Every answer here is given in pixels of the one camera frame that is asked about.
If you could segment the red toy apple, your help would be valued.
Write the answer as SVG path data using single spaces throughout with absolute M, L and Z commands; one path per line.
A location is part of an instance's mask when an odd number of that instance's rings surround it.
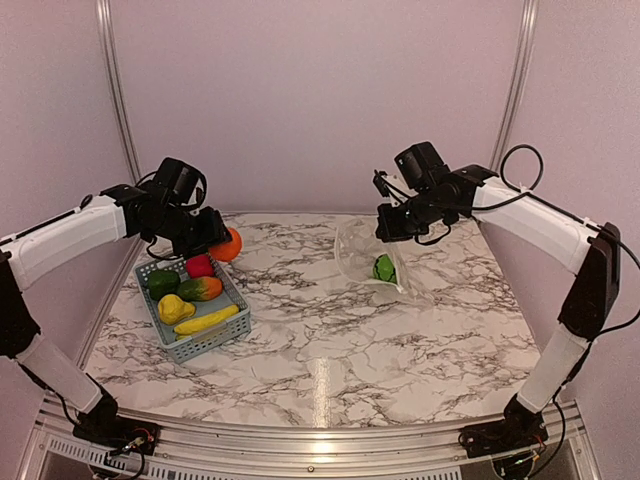
M 185 270 L 191 279 L 215 275 L 212 260 L 208 254 L 189 258 L 185 263 Z

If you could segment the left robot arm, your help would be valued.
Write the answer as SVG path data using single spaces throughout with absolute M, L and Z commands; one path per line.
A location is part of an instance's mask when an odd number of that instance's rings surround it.
M 118 414 L 111 394 L 41 332 L 23 299 L 25 290 L 68 261 L 103 244 L 138 236 L 163 238 L 173 254 L 190 258 L 231 241 L 221 214 L 189 204 L 153 182 L 117 185 L 81 206 L 1 242 L 1 354 L 34 383 L 76 408 L 75 435 L 121 445 L 139 426 Z

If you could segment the yellow toy banana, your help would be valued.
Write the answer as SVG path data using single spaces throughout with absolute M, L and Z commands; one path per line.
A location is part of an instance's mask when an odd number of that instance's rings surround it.
M 238 312 L 239 307 L 232 304 L 216 312 L 186 320 L 174 327 L 174 333 L 179 336 L 191 336 L 226 321 Z

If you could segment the green toy watermelon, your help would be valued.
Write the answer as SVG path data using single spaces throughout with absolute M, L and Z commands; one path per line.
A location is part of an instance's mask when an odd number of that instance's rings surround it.
M 388 254 L 378 256 L 373 265 L 373 278 L 386 283 L 397 283 L 396 268 Z

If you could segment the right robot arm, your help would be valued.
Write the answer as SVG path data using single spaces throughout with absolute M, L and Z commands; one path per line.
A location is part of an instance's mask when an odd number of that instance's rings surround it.
M 502 419 L 465 426 L 459 435 L 470 458 L 547 440 L 542 411 L 578 373 L 617 299 L 619 229 L 573 218 L 478 165 L 413 179 L 409 186 L 414 196 L 377 208 L 376 236 L 382 242 L 417 241 L 433 223 L 452 226 L 460 217 L 472 217 L 528 242 L 573 274 L 558 325 Z

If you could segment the clear zip top bag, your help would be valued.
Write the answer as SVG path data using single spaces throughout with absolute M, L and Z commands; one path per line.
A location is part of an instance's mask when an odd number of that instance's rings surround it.
M 411 271 L 395 244 L 376 238 L 376 227 L 374 217 L 355 217 L 338 225 L 334 257 L 339 272 L 348 281 L 372 289 L 391 301 L 431 308 L 434 299 L 424 282 Z M 374 262 L 382 254 L 388 254 L 395 265 L 396 284 L 373 278 Z

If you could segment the green orange toy mango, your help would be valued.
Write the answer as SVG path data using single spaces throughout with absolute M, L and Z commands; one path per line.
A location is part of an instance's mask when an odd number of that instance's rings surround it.
M 203 276 L 182 282 L 176 294 L 187 302 L 206 302 L 218 297 L 224 286 L 219 278 Z

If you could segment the yellow toy pear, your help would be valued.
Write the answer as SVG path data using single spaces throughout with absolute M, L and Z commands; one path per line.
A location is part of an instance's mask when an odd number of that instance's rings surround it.
M 169 326 L 191 318 L 196 313 L 194 304 L 182 300 L 176 294 L 164 296 L 158 302 L 157 310 L 160 321 Z

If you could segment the orange toy orange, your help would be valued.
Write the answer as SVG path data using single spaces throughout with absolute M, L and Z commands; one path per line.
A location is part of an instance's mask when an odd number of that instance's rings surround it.
M 243 248 L 243 241 L 239 232 L 234 228 L 229 228 L 228 231 L 231 234 L 229 242 L 210 247 L 208 250 L 209 256 L 218 262 L 231 262 L 240 254 Z

